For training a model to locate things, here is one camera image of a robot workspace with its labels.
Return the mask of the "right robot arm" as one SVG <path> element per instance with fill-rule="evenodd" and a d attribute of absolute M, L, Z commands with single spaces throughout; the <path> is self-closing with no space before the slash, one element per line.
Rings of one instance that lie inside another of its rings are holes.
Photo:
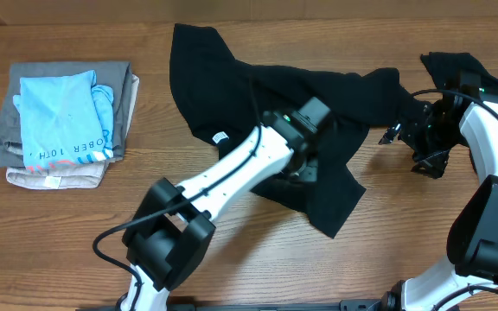
<path fill-rule="evenodd" d="M 413 172 L 437 179 L 450 150 L 469 148 L 479 187 L 447 237 L 446 254 L 423 274 L 400 281 L 374 310 L 455 310 L 480 292 L 498 295 L 498 91 L 479 73 L 461 71 L 424 108 L 423 120 L 398 121 L 380 143 L 399 139 L 414 151 Z"/>

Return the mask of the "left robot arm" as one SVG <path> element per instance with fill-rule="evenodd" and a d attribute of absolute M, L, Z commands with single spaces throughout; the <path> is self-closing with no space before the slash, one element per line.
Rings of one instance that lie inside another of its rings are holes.
<path fill-rule="evenodd" d="M 213 167 L 173 185 L 162 178 L 124 231 L 135 275 L 118 310 L 164 310 L 169 292 L 201 263 L 215 220 L 257 185 L 299 189 L 317 180 L 316 146 L 331 110 L 311 98 L 298 110 L 267 111 L 247 139 Z"/>

